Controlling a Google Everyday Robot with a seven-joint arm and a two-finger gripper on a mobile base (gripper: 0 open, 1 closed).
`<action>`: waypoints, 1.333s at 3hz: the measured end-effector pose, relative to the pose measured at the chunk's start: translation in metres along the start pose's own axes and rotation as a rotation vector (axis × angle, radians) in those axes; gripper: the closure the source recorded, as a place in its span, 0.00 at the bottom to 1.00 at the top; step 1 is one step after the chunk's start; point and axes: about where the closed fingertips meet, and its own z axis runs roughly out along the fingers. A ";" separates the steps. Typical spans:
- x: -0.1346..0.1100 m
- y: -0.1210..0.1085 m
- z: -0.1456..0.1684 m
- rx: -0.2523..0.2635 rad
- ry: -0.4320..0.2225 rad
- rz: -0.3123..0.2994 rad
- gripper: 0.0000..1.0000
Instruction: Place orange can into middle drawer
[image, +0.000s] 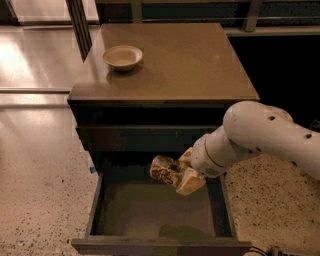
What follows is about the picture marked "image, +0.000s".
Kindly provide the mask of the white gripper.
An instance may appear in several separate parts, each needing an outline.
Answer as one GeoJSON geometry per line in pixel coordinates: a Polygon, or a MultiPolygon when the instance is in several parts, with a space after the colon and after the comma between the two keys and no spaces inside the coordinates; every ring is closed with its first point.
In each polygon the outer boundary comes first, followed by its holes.
{"type": "Polygon", "coordinates": [[[204,177],[216,178],[230,167],[227,159],[230,143],[224,133],[205,134],[179,158],[180,162],[190,164],[176,188],[180,195],[190,195],[206,184],[204,177]]]}

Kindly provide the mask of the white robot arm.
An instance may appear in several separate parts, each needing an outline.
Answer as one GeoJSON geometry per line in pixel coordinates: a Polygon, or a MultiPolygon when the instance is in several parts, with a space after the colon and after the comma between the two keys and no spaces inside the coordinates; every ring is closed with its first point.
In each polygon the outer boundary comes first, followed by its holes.
{"type": "Polygon", "coordinates": [[[261,153],[296,165],[320,179],[320,133],[304,128],[284,110],[241,101],[224,114],[223,124],[200,137],[181,157],[189,166],[176,192],[189,195],[237,162],[261,153]]]}

